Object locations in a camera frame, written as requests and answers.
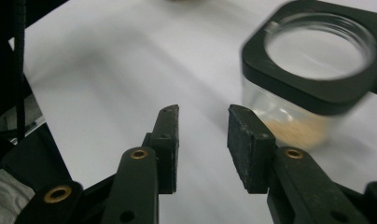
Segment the black jar lid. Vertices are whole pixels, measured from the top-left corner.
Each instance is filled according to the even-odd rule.
[[[279,67],[265,48],[270,30],[314,22],[356,40],[371,58],[369,64],[355,75],[332,80],[300,77]],[[377,84],[377,13],[319,1],[287,3],[247,41],[242,59],[245,78],[261,88],[315,114],[342,114]]]

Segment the brass screw hole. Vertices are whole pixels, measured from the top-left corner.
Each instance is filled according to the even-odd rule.
[[[301,159],[304,157],[304,154],[296,149],[288,149],[285,151],[285,154],[292,159]]]
[[[67,199],[67,197],[69,197],[71,193],[72,193],[72,189],[69,186],[60,185],[49,190],[49,192],[47,192],[47,194],[44,196],[44,202],[45,203],[59,203]]]
[[[131,153],[131,158],[136,159],[136,160],[143,159],[146,156],[147,156],[147,151],[143,149],[138,149]]]

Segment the clear glass jar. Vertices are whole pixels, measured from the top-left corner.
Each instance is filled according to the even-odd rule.
[[[277,139],[279,147],[308,150],[324,143],[343,116],[320,116],[244,78],[244,106],[252,109]]]
[[[361,24],[334,14],[299,13],[269,21],[264,31],[264,49],[273,62],[270,66],[287,71],[292,78],[313,80],[311,85],[354,76],[374,58],[371,33]],[[246,77],[243,94],[243,105],[252,109],[273,132],[280,147],[317,147],[343,118],[343,114],[322,116],[310,112]]]

